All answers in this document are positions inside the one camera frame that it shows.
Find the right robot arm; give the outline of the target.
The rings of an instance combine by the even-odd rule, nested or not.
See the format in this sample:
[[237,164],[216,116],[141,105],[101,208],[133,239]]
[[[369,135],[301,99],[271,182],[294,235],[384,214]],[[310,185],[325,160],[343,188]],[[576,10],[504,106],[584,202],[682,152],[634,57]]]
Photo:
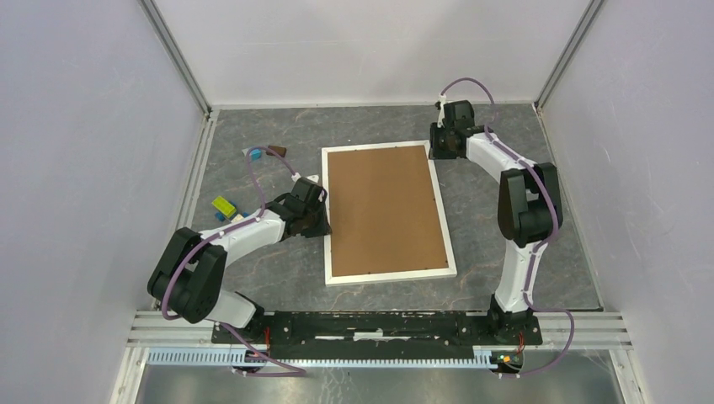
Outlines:
[[477,125],[469,101],[449,102],[441,96],[435,107],[439,115],[430,126],[429,157],[464,158],[498,182],[497,220],[506,253],[486,330],[494,342],[508,343],[533,318],[531,288],[537,268],[562,225],[557,168],[521,156],[485,125]]

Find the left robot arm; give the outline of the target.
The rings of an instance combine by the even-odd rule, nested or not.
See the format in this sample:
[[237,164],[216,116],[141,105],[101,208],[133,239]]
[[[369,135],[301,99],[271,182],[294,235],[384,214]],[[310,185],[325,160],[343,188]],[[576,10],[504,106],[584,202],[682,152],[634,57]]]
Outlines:
[[262,309],[224,288],[225,270],[262,247],[292,237],[329,235],[327,198],[327,190],[314,177],[299,177],[290,192],[238,222],[208,231],[178,229],[147,282],[148,294],[169,320],[226,323],[243,342],[258,341],[264,334]]

